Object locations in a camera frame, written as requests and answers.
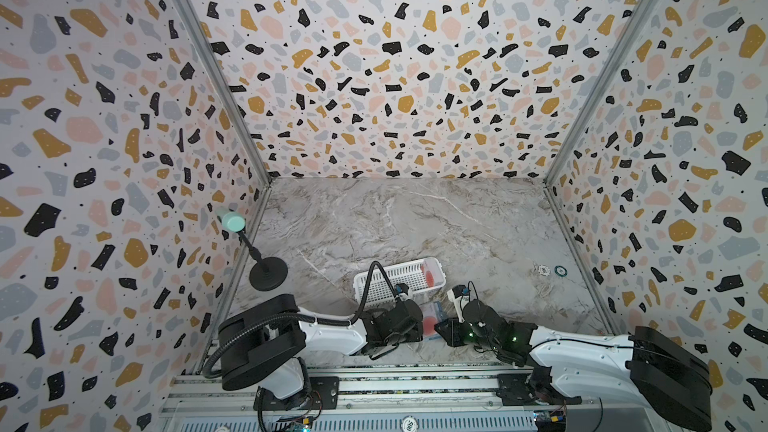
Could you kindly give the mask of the red-circle credit card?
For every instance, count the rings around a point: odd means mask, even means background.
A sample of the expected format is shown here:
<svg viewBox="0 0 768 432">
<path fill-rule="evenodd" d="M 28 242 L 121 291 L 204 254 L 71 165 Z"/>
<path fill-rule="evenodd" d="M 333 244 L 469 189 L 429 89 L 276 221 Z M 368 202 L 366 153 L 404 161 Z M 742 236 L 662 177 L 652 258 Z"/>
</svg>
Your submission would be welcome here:
<svg viewBox="0 0 768 432">
<path fill-rule="evenodd" d="M 428 340 L 430 337 L 436 336 L 437 332 L 435 330 L 435 326 L 439 322 L 438 316 L 435 314 L 426 314 L 423 317 L 423 336 L 426 340 Z"/>
</svg>

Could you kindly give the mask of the white plastic basket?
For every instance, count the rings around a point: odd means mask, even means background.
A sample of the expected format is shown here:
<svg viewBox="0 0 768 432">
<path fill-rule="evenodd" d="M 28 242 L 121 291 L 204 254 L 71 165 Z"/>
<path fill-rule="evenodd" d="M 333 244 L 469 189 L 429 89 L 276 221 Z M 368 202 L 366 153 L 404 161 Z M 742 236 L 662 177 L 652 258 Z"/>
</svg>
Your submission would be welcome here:
<svg viewBox="0 0 768 432">
<path fill-rule="evenodd" d="M 436 294 L 440 292 L 447 283 L 446 275 L 443 272 L 446 279 L 445 285 L 443 287 L 441 288 L 435 287 L 432 289 L 426 287 L 426 283 L 421 270 L 421 265 L 425 259 L 430 259 L 430 258 L 436 259 L 434 257 L 416 259 L 408 262 L 403 262 L 400 264 L 386 266 L 384 268 L 384 271 L 386 272 L 387 277 L 389 278 L 393 286 L 395 286 L 398 283 L 407 284 L 411 290 L 412 299 L 417 304 L 425 304 L 430 299 L 434 298 Z M 366 306 L 374 307 L 374 306 L 380 306 L 384 304 L 390 304 L 393 302 L 394 302 L 393 295 L 385 279 L 382 277 L 381 271 L 378 268 L 376 268 L 374 270 L 372 279 L 370 281 L 369 293 L 366 300 Z"/>
</svg>

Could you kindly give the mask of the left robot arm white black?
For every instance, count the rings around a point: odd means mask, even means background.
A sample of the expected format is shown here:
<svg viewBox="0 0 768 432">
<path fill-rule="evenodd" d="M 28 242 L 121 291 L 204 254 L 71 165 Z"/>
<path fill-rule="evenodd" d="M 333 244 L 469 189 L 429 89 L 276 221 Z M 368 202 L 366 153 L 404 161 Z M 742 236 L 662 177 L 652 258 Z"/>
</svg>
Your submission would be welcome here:
<svg viewBox="0 0 768 432">
<path fill-rule="evenodd" d="M 236 391 L 257 385 L 277 399 L 309 390 L 304 351 L 335 352 L 377 360 L 403 343 L 423 340 L 423 313 L 411 299 L 388 309 L 358 309 L 351 316 L 318 314 L 281 294 L 226 319 L 218 348 L 203 365 L 208 379 Z"/>
</svg>

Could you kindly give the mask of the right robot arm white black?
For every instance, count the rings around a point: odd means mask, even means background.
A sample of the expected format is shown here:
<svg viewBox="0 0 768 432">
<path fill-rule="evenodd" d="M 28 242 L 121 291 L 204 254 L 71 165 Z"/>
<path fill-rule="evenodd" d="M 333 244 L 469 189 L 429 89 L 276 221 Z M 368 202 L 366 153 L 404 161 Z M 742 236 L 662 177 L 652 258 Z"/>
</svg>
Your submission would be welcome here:
<svg viewBox="0 0 768 432">
<path fill-rule="evenodd" d="M 591 336 L 507 321 L 474 299 L 436 324 L 450 347 L 473 346 L 502 363 L 528 367 L 533 400 L 563 406 L 588 398 L 654 410 L 691 431 L 712 428 L 713 387 L 707 364 L 657 330 Z"/>
</svg>

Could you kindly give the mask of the stack of red-circle cards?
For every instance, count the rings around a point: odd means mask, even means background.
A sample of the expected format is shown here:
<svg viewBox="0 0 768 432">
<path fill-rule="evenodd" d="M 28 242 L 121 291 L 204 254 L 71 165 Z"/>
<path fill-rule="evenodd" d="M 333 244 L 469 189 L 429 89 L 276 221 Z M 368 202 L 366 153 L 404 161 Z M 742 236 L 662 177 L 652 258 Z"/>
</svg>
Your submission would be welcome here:
<svg viewBox="0 0 768 432">
<path fill-rule="evenodd" d="M 445 285 L 445 275 L 436 259 L 425 259 L 421 265 L 421 270 L 427 288 L 441 288 Z"/>
</svg>

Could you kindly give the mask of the black stand with green ball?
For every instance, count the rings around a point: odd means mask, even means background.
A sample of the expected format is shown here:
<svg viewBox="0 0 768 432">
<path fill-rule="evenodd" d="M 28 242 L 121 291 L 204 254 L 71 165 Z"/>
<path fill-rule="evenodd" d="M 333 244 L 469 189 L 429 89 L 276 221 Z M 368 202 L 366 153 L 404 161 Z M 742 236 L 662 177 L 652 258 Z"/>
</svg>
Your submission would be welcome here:
<svg viewBox="0 0 768 432">
<path fill-rule="evenodd" d="M 245 217 L 225 207 L 219 208 L 216 215 L 227 232 L 239 237 L 254 261 L 248 275 L 250 285 L 261 292 L 272 291 L 282 285 L 288 275 L 286 262 L 278 257 L 262 256 L 247 237 Z"/>
</svg>

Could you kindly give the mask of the aluminium rail base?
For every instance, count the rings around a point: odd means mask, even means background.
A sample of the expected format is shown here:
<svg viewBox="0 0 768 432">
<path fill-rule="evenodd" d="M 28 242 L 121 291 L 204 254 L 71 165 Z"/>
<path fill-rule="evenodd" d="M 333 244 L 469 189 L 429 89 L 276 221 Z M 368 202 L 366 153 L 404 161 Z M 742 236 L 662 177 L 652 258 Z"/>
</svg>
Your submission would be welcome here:
<svg viewBox="0 0 768 432">
<path fill-rule="evenodd" d="M 671 431 L 650 409 L 588 398 L 563 408 L 505 405 L 499 378 L 528 375 L 502 365 L 408 365 L 310 369 L 338 380 L 334 408 L 281 410 L 255 387 L 181 376 L 160 409 L 160 431 Z"/>
</svg>

